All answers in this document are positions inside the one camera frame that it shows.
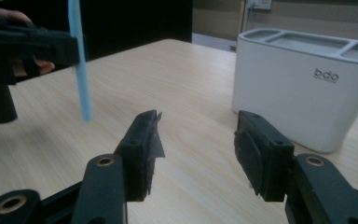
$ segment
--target wall socket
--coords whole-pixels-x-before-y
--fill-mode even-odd
[[[272,0],[248,0],[248,8],[271,10]]]

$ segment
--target light blue stick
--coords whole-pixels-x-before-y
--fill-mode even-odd
[[[77,38],[77,46],[79,49],[79,63],[76,64],[76,77],[81,111],[83,120],[89,121],[91,120],[91,105],[79,0],[68,0],[68,18],[71,36]]]

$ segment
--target human hand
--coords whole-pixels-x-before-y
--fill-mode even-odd
[[[31,21],[24,13],[16,10],[7,10],[0,8],[0,18],[7,19],[7,20],[17,20],[17,21]],[[25,77],[25,69],[22,64],[22,60],[13,59],[11,60],[14,70],[14,75],[16,77]],[[34,59],[34,62],[40,67],[40,74],[46,74],[51,72],[55,65],[54,63],[37,60]]]

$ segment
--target light wood surface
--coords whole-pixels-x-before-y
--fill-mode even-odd
[[[0,125],[0,195],[35,189],[46,198],[75,184],[136,115],[156,109],[166,158],[156,162],[151,195],[129,203],[130,223],[286,223],[284,203],[256,197],[235,158],[235,58],[164,40],[90,62],[90,122],[71,68],[11,88],[19,119]],[[358,189],[358,119],[342,149],[325,157]]]

